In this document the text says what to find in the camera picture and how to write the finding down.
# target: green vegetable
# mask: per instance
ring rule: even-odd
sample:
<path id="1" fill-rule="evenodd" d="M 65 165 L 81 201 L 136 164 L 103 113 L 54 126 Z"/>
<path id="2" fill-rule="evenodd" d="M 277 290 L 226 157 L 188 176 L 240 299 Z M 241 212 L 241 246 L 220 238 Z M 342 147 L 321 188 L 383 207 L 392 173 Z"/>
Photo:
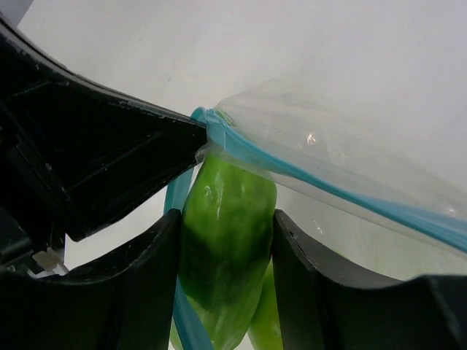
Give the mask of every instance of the green vegetable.
<path id="1" fill-rule="evenodd" d="M 183 209 L 179 277 L 215 350 L 250 325 L 270 260 L 275 183 L 208 155 Z M 181 349 L 175 331 L 171 341 Z"/>
<path id="2" fill-rule="evenodd" d="M 263 291 L 248 336 L 255 350 L 283 350 L 272 261 L 264 276 Z"/>

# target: pepper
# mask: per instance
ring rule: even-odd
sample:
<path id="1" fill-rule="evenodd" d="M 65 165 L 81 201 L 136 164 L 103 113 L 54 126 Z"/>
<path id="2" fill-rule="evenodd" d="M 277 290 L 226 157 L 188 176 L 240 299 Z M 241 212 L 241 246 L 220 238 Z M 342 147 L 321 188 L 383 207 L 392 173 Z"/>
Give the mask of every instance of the pepper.
<path id="1" fill-rule="evenodd" d="M 182 211 L 179 278 L 215 350 L 250 325 L 271 256 L 273 181 L 209 154 Z M 175 332 L 172 345 L 181 349 Z"/>
<path id="2" fill-rule="evenodd" d="M 264 276 L 263 291 L 251 320 L 248 337 L 255 350 L 283 350 L 272 260 Z"/>

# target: black bracket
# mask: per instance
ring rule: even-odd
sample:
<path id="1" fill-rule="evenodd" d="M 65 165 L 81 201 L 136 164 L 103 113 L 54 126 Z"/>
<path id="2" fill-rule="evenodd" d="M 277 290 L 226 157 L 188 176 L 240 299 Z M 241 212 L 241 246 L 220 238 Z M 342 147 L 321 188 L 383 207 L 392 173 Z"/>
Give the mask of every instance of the black bracket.
<path id="1" fill-rule="evenodd" d="M 3 17 L 0 72 L 0 207 L 34 252 L 122 219 L 207 141 L 186 116 L 71 73 Z"/>
<path id="2" fill-rule="evenodd" d="M 391 279 L 323 246 L 280 210 L 272 254 L 285 350 L 467 349 L 467 276 Z"/>
<path id="3" fill-rule="evenodd" d="M 163 349 L 178 271 L 180 211 L 65 276 L 0 268 L 5 350 Z"/>

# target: plastic bag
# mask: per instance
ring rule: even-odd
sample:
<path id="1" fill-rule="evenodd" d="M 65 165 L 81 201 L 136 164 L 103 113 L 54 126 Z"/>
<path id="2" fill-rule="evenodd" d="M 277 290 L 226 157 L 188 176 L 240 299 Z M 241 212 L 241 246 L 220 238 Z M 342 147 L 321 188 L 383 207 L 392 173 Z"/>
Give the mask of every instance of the plastic bag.
<path id="1" fill-rule="evenodd" d="M 267 169 L 286 187 L 392 231 L 467 251 L 466 193 L 303 85 L 273 80 L 215 110 L 235 126 L 214 110 L 196 113 L 207 119 L 212 150 L 230 161 Z"/>

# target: white background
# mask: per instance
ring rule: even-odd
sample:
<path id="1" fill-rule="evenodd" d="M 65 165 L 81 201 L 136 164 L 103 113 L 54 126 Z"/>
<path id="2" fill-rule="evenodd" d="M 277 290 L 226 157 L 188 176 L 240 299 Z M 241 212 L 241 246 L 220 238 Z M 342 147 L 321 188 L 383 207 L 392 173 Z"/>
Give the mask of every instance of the white background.
<path id="1" fill-rule="evenodd" d="M 369 128 L 386 142 L 404 138 L 402 150 L 467 189 L 466 7 L 461 0 L 36 0 L 18 28 L 70 70 L 184 114 L 310 67 L 329 101 L 351 112 L 384 108 L 366 120 Z M 144 231 L 162 215 L 164 195 L 78 244 L 68 240 L 66 265 Z M 284 187 L 277 207 L 381 273 L 467 273 L 451 254 Z"/>

